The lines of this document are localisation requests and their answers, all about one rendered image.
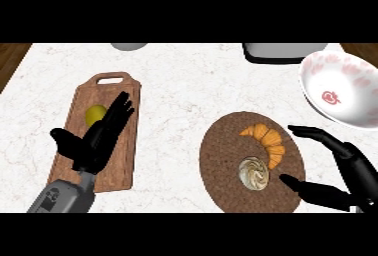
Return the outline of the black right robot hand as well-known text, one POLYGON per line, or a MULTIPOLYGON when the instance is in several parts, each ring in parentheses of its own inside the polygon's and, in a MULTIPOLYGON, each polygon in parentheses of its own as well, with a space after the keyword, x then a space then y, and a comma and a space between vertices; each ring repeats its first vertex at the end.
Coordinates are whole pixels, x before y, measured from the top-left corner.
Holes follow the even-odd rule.
POLYGON ((297 137, 316 140, 331 150, 349 192, 334 186, 300 181, 288 174, 279 175, 281 181, 313 205, 346 212, 355 206, 364 213, 378 213, 378 170, 359 148, 350 142, 341 142, 321 128, 290 125, 288 129, 297 137))

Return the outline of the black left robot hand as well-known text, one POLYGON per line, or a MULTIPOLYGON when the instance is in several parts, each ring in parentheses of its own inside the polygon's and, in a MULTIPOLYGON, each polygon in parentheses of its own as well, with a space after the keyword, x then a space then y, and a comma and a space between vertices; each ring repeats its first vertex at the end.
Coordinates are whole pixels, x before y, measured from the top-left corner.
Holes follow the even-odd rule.
POLYGON ((95 122, 83 138, 62 128, 51 131, 58 153, 74 161, 73 169, 77 172, 96 175, 107 167, 118 136, 135 112, 129 96, 127 92, 120 93, 104 118, 95 122))

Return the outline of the cream swirl cupcake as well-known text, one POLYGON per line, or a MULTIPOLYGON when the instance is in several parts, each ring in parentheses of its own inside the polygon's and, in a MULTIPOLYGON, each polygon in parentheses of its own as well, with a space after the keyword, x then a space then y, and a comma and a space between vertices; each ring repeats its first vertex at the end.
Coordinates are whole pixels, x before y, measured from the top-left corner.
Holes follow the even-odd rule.
POLYGON ((262 191, 269 184, 269 169, 257 157, 247 157, 240 163, 240 179, 253 191, 262 191))

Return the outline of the white bowl with pink print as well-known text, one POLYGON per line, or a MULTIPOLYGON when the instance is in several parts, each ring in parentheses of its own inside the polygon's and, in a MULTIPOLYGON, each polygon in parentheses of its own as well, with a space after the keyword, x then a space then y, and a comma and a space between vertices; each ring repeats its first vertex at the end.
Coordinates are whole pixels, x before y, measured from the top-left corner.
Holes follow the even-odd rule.
POLYGON ((324 50, 302 61, 299 81, 315 110, 350 128, 378 131, 378 68, 358 56, 324 50))

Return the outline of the round brown woven placemat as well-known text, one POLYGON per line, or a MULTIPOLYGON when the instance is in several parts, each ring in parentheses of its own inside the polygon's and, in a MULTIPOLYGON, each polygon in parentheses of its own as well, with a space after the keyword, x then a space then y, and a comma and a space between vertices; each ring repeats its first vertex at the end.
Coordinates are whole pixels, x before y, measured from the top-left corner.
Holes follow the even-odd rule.
POLYGON ((234 112, 213 123, 201 143, 200 170, 207 192, 225 212, 290 213, 297 209, 300 197, 279 175, 306 179, 303 158, 291 135, 269 117, 254 112, 234 112), (262 191, 250 190, 240 179, 240 164, 247 157, 269 161, 260 143, 250 136, 240 135, 257 123, 279 132, 287 150, 262 191))

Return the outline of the brown wooden cutting board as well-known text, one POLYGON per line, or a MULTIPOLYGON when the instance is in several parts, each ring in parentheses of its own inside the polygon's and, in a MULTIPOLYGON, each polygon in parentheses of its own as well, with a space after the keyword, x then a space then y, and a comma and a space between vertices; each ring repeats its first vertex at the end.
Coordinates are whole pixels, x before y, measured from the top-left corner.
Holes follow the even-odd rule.
POLYGON ((95 192, 133 185, 141 83, 126 72, 95 75, 77 87, 48 183, 95 178, 95 192))

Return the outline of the yellow lemon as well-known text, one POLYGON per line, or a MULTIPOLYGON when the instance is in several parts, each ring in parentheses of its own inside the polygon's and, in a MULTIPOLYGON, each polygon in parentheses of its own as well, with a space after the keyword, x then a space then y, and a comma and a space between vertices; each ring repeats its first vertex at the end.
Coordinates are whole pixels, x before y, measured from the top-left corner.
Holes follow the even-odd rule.
POLYGON ((92 126, 96 121, 99 121, 107 114, 107 108, 104 105, 93 105, 87 110, 86 110, 86 125, 92 126))

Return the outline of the orange croissant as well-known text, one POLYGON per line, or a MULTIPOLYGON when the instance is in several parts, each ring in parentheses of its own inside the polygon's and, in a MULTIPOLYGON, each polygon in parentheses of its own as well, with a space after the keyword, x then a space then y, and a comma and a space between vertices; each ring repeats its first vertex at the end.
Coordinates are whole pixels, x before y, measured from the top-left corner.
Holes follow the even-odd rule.
POLYGON ((279 165, 287 153, 281 133, 275 129, 269 128, 265 123, 257 123, 248 126, 240 132, 240 135, 254 138, 265 147, 269 155, 268 168, 274 170, 279 165))

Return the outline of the grey round object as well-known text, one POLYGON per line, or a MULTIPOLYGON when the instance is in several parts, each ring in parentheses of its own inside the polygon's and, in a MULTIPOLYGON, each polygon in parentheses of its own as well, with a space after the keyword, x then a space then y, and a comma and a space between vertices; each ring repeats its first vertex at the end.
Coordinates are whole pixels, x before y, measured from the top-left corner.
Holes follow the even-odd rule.
POLYGON ((147 46, 148 43, 111 43, 113 47, 120 51, 135 51, 147 46))

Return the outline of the grey and black appliance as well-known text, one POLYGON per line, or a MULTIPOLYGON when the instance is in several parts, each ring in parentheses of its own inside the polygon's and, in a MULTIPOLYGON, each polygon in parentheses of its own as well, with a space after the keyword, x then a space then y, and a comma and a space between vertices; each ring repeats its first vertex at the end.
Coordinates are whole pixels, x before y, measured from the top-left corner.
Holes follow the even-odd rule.
POLYGON ((245 59, 256 64, 300 64, 307 55, 322 51, 327 43, 244 43, 245 59))

